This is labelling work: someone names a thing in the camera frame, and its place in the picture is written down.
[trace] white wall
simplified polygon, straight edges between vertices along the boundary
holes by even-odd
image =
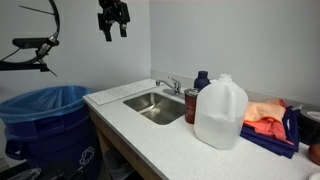
[[[152,69],[320,105],[320,1],[151,1]]]
[[[112,27],[113,42],[106,42],[98,29],[97,13],[102,12],[98,0],[56,0],[61,16],[60,46],[45,58],[51,73],[33,71],[0,72],[0,102],[18,94],[57,85],[82,85],[93,90],[142,80],[150,77],[150,15],[149,2],[128,1],[131,22],[127,38],[121,38],[119,26]],[[52,11],[48,1],[10,0],[0,6],[0,58],[16,48],[11,40],[17,37],[46,37],[55,31],[52,16],[19,8],[31,6]],[[34,56],[23,50],[12,60]],[[5,138],[0,123],[0,152]]]

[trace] can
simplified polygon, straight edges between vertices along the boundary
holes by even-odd
[[[194,117],[196,114],[197,96],[199,94],[198,89],[186,89],[185,93],[185,120],[194,124]]]

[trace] bottle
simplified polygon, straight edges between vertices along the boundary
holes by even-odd
[[[194,80],[193,88],[201,91],[208,84],[210,84],[210,80],[208,79],[208,72],[207,71],[199,71],[198,77]]]
[[[221,74],[197,97],[194,131],[198,139],[216,149],[232,149],[239,138],[248,105],[246,92]]]

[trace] stainless steel sink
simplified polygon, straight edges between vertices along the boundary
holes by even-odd
[[[184,114],[184,104],[156,93],[148,93],[123,102],[151,121],[165,125]]]

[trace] blue recycling bin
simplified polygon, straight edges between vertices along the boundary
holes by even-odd
[[[89,93],[81,86],[51,87],[1,103],[6,155],[40,168],[68,159],[75,168],[84,166],[89,179],[96,179],[100,147],[82,99]]]

